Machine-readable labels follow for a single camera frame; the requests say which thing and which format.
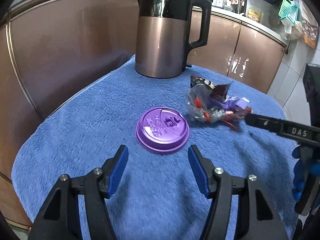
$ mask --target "gloved hand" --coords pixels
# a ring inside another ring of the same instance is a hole
[[[300,148],[301,148],[301,146],[298,146],[292,152],[292,156],[295,159],[299,159],[301,156]],[[309,172],[311,174],[314,174],[316,176],[320,176],[320,163],[318,163],[317,161],[312,161],[311,163],[307,163],[307,166],[308,166]],[[292,189],[292,194],[293,194],[293,198],[296,201],[298,201],[301,198],[303,188],[305,186],[303,174],[304,174],[304,171],[306,168],[307,167],[305,167],[303,165],[302,160],[298,160],[298,162],[296,163],[296,165],[293,169],[293,172],[294,172],[293,186],[294,186],[294,188]]]

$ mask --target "kettle body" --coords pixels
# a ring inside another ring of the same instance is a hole
[[[136,44],[138,73],[153,78],[179,76],[189,52],[207,44],[211,2],[208,0],[138,0]],[[200,37],[189,42],[192,7],[202,8]]]

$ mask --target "black kettle handle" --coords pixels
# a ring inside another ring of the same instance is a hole
[[[192,15],[192,7],[198,6],[202,9],[202,17],[201,17],[201,28],[200,28],[200,36],[199,40],[189,42],[189,37],[187,40],[188,52],[190,50],[205,46],[208,42],[209,35],[209,26],[210,26],[210,15],[211,15],[211,5],[212,3],[209,0],[191,0],[190,11],[189,11],[189,19],[188,22],[191,24],[191,15]]]

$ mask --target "blue fuzzy towel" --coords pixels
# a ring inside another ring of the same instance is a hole
[[[172,79],[152,79],[134,69],[134,56],[123,66],[91,84],[49,116],[19,150],[12,169],[14,189],[33,221],[61,174],[87,174],[112,157],[120,144],[129,160],[117,192],[107,206],[118,239],[199,239],[210,200],[201,195],[188,163],[187,149],[196,144],[204,157],[229,174],[257,175],[292,237],[297,214],[291,196],[295,142],[241,123],[232,131],[223,123],[192,120],[185,97],[190,75],[225,84],[232,79],[193,66]],[[271,97],[234,81],[230,95],[246,97],[257,114],[284,118]],[[135,126],[144,111],[167,106],[184,115],[190,126],[187,144],[171,155],[142,148]],[[237,198],[233,197],[227,240],[233,239]],[[79,197],[81,229],[90,239],[84,198]]]

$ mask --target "silver bolt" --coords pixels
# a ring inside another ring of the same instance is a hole
[[[67,174],[62,174],[60,176],[60,180],[62,180],[62,181],[66,181],[67,179],[68,179],[68,175]]]
[[[257,180],[257,176],[256,176],[256,175],[253,175],[253,174],[250,174],[250,175],[248,176],[248,178],[249,178],[249,180],[251,180],[251,181],[256,181],[256,180]]]
[[[223,169],[222,168],[215,168],[214,172],[217,174],[222,174],[223,173]]]
[[[95,168],[93,170],[93,173],[96,174],[96,175],[100,175],[102,173],[102,169],[101,168]]]

